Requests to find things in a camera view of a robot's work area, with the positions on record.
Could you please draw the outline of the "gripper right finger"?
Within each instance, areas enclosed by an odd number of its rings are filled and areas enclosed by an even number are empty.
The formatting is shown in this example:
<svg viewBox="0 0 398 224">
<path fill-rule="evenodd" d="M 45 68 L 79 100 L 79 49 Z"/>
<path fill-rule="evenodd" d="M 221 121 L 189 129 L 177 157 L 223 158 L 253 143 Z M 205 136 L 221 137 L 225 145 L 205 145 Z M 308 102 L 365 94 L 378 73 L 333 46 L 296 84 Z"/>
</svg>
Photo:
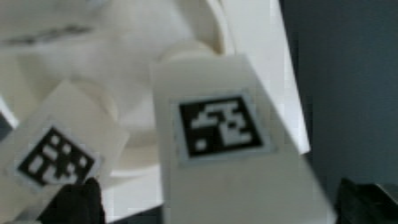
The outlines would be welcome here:
<svg viewBox="0 0 398 224">
<path fill-rule="evenodd" d="M 398 224 L 398 184 L 360 184 L 342 179 L 337 224 Z"/>
</svg>

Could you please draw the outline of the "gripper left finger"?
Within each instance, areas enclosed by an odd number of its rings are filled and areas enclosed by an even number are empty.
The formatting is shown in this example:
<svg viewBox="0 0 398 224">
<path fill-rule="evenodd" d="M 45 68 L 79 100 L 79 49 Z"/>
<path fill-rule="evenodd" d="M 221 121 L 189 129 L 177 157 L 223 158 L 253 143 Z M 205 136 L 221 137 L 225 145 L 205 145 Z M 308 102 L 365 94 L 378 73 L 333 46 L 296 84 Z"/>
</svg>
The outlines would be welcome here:
<svg viewBox="0 0 398 224">
<path fill-rule="evenodd" d="M 102 186 L 95 178 L 63 186 L 38 221 L 42 224 L 107 224 Z"/>
</svg>

